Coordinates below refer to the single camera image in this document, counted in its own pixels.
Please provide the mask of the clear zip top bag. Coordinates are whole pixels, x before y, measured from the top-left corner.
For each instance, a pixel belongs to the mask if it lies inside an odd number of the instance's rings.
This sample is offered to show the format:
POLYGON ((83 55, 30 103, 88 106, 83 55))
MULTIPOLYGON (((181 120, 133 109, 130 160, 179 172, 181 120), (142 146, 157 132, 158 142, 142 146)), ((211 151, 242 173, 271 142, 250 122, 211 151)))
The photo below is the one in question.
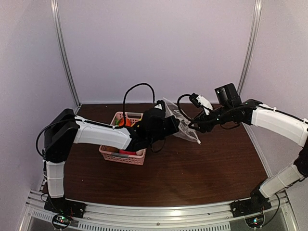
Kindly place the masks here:
POLYGON ((175 137, 201 144, 201 141, 198 138, 198 135, 195 130, 188 127, 190 121, 186 119, 179 111, 178 107, 170 100, 163 98, 166 108, 166 117, 174 116, 180 121, 179 123, 179 132, 173 134, 175 137))

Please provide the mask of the red apple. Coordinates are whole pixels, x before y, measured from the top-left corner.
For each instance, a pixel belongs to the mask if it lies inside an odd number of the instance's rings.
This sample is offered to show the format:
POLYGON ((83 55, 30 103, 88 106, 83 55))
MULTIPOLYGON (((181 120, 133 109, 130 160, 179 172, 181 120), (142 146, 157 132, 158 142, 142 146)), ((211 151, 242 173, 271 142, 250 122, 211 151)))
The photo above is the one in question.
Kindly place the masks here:
POLYGON ((136 155, 135 152, 125 151, 125 150, 120 150, 119 153, 120 153, 120 154, 127 154, 127 155, 136 155))

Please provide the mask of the white radish with green leaves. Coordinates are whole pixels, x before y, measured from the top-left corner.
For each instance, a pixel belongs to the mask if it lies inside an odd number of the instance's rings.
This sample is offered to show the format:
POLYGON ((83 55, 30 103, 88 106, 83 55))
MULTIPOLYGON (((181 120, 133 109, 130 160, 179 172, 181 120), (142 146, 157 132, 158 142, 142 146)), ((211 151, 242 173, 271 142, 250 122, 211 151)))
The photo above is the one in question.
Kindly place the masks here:
POLYGON ((146 151, 146 149, 139 150, 139 151, 136 152, 136 155, 141 156, 141 155, 144 154, 145 151, 146 151))

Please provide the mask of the brown potato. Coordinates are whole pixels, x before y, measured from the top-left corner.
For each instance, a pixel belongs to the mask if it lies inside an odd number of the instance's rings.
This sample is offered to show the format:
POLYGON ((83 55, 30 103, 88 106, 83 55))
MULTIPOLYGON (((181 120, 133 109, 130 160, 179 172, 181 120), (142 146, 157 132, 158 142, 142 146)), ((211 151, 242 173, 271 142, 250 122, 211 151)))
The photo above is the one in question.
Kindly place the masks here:
POLYGON ((104 146, 103 149, 106 152, 119 153, 119 149, 117 149, 115 147, 104 146))

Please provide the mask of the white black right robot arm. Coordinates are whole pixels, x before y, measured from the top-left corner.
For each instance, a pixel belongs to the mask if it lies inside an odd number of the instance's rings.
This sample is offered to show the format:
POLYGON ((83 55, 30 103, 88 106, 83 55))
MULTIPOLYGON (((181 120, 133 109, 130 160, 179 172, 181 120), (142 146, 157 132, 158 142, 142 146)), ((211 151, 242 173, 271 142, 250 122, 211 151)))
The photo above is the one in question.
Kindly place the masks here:
POLYGON ((189 95, 189 100, 203 110, 191 119, 191 129, 206 133, 215 126, 223 126, 229 122, 235 126, 244 124, 266 130, 267 133, 281 137, 283 141, 298 147, 299 154, 293 154, 293 160, 289 160, 276 174, 264 180, 251 192, 246 207, 255 213, 265 205, 268 198, 308 177, 308 121, 258 100, 242 101, 232 83, 216 88, 215 93, 220 103, 218 108, 213 108, 200 94, 189 95))

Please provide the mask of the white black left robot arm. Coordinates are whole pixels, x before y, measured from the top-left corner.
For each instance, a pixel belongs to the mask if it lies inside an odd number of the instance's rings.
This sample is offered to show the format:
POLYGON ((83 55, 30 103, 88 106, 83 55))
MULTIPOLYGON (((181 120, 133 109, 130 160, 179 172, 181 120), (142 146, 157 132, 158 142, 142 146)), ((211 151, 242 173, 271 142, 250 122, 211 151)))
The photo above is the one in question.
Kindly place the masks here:
POLYGON ((71 109, 63 110, 44 131, 43 158, 51 207, 59 214, 69 210, 64 197, 64 165, 73 144, 89 143, 137 152, 177 133, 179 123, 158 106, 145 111, 141 121, 132 127, 91 121, 75 115, 71 109))

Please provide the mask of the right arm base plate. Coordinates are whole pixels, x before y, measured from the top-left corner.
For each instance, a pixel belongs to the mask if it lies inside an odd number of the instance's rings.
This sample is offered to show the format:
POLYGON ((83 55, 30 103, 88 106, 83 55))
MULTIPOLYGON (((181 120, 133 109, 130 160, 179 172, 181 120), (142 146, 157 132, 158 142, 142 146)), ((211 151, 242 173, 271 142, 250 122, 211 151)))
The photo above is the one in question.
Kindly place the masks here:
POLYGON ((272 208, 268 199, 258 199, 252 197, 245 200, 235 200, 230 204, 231 212, 234 218, 247 216, 254 213, 260 213, 272 208))

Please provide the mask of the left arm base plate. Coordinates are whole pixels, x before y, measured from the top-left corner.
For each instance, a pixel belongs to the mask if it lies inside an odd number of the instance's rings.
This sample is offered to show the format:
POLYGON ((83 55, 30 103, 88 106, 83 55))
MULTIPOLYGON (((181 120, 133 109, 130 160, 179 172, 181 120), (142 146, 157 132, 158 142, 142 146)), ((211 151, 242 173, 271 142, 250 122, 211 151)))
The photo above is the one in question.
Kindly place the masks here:
POLYGON ((44 209, 73 218, 83 218, 86 204, 62 198, 47 198, 44 209))

